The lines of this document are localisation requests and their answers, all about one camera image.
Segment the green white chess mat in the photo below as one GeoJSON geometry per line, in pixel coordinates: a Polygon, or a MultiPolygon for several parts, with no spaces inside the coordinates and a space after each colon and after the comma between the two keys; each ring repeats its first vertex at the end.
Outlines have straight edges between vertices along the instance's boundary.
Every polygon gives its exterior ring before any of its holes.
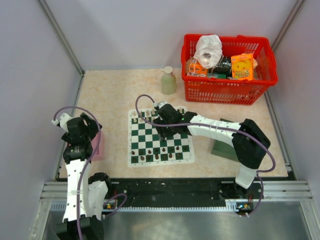
{"type": "Polygon", "coordinates": [[[156,127],[143,121],[134,109],[128,111],[127,152],[131,168],[195,162],[190,135],[177,133],[161,140],[156,127]]]}

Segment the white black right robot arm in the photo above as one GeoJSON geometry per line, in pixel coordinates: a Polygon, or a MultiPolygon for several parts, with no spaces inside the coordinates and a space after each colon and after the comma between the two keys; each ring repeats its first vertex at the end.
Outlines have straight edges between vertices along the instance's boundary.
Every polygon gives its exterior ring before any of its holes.
{"type": "Polygon", "coordinates": [[[245,198],[251,193],[251,185],[271,145],[268,137],[253,120],[245,119],[240,123],[213,120],[191,111],[181,113],[165,101],[153,106],[158,117],[152,122],[160,139],[176,134],[200,136],[234,148],[240,168],[235,177],[233,192],[239,198],[245,198]]]}

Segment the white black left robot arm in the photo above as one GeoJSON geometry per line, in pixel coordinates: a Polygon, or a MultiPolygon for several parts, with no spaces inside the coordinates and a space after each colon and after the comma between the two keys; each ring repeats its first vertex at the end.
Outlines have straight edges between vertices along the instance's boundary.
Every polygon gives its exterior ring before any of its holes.
{"type": "Polygon", "coordinates": [[[94,153],[92,140],[102,126],[85,113],[79,117],[63,113],[52,123],[65,130],[61,138],[66,142],[63,159],[67,171],[67,200],[56,235],[60,240],[102,240],[103,203],[113,194],[114,187],[106,173],[89,175],[94,153]]]}

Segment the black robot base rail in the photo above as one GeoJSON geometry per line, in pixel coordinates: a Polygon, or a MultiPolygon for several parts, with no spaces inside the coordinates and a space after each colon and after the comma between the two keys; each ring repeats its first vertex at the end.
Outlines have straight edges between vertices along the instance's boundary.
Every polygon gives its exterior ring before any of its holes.
{"type": "Polygon", "coordinates": [[[252,204],[263,195],[260,182],[248,189],[234,178],[112,178],[105,199],[124,208],[224,207],[228,200],[252,204]]]}

